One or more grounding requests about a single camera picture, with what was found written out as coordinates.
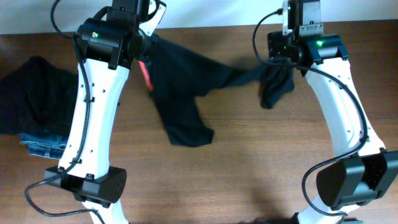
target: denim fabric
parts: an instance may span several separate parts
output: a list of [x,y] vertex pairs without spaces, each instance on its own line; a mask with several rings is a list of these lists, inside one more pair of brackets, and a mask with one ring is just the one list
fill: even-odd
[[68,137],[48,135],[38,137],[31,134],[20,134],[21,144],[28,146],[28,153],[49,159],[61,159],[68,143]]

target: white wall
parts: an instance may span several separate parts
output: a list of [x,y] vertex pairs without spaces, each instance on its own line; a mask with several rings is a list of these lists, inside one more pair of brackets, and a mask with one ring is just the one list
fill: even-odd
[[[61,30],[74,31],[112,0],[63,0],[56,10]],[[282,0],[164,0],[167,12],[159,28],[256,24]],[[53,32],[53,0],[0,0],[0,34]],[[322,21],[398,19],[398,0],[321,0]],[[281,23],[272,17],[265,23]]]

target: wooden tabletop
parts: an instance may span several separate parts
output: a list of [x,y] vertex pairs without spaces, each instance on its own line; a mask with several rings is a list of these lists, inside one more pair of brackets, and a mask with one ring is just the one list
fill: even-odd
[[[164,29],[157,33],[228,65],[257,65],[253,26]],[[266,55],[264,26],[258,45]],[[372,126],[387,149],[398,149],[398,21],[326,23],[349,52],[353,80]],[[0,36],[0,77],[40,55],[77,72],[72,43],[56,34]],[[304,173],[333,156],[319,102],[299,73],[296,89],[272,110],[263,110],[258,84],[212,91],[197,103],[205,124],[216,131],[213,144],[171,146],[134,62],[121,97],[111,138],[111,165],[127,170],[123,210],[131,223],[237,223],[256,217],[291,217],[307,204]],[[16,136],[0,136],[0,223],[91,223],[88,214],[48,218],[29,207],[24,189],[58,161],[29,156]],[[315,175],[308,180],[316,194]],[[50,212],[83,206],[72,194],[49,186],[32,191]],[[350,215],[365,223],[397,223],[398,183],[384,198]]]

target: black cloth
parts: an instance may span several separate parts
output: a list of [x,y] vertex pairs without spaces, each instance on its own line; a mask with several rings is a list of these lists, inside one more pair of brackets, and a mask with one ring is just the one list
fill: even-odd
[[284,93],[294,89],[291,70],[267,65],[252,70],[233,68],[159,36],[154,35],[152,40],[154,48],[146,67],[154,86],[152,97],[171,144],[197,147],[211,143],[214,131],[200,119],[196,96],[258,80],[261,106],[270,109]]
[[68,136],[78,76],[32,57],[0,80],[0,133]]

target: clothing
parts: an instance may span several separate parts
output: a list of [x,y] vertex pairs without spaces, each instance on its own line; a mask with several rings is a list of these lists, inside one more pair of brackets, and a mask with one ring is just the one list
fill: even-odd
[[32,57],[0,80],[0,133],[68,136],[78,76]]
[[152,36],[154,46],[145,60],[153,84],[152,98],[171,144],[197,147],[211,144],[214,131],[205,127],[195,104],[196,96],[210,90],[260,81],[261,106],[270,109],[283,94],[293,91],[293,73],[260,65],[243,70],[220,64],[181,46]]
[[28,153],[49,159],[61,159],[68,143],[68,137],[49,135],[38,137],[30,134],[19,134],[21,144],[28,146]]

